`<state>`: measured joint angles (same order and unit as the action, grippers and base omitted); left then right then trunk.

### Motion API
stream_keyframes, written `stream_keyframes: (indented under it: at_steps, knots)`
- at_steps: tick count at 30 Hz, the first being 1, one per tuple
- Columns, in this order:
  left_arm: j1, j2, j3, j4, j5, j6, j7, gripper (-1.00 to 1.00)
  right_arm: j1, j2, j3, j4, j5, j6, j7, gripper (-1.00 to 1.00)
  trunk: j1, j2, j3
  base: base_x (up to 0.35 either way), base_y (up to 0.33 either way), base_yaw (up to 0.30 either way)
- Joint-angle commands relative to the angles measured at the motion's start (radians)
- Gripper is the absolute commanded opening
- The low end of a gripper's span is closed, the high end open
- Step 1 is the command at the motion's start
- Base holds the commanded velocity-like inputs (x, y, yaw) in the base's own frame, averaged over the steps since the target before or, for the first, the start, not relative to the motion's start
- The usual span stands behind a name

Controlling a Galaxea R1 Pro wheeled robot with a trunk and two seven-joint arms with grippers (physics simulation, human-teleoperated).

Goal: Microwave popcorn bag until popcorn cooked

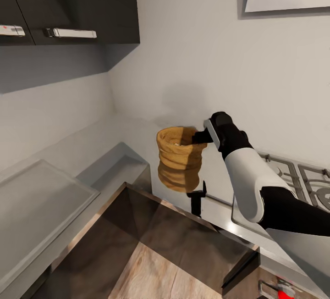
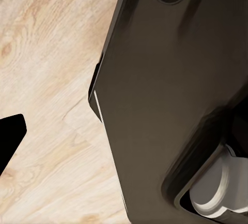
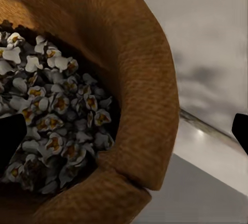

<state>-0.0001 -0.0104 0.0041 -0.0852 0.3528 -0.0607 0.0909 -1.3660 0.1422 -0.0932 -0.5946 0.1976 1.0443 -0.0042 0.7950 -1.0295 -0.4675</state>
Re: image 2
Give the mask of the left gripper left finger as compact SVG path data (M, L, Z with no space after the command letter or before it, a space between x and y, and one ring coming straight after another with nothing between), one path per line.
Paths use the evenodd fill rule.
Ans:
M0 119L0 176L27 133L22 114Z

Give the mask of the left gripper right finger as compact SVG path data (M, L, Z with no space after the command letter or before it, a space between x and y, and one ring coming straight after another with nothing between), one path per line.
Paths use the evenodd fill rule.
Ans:
M234 117L231 131L248 155L248 116L237 113Z

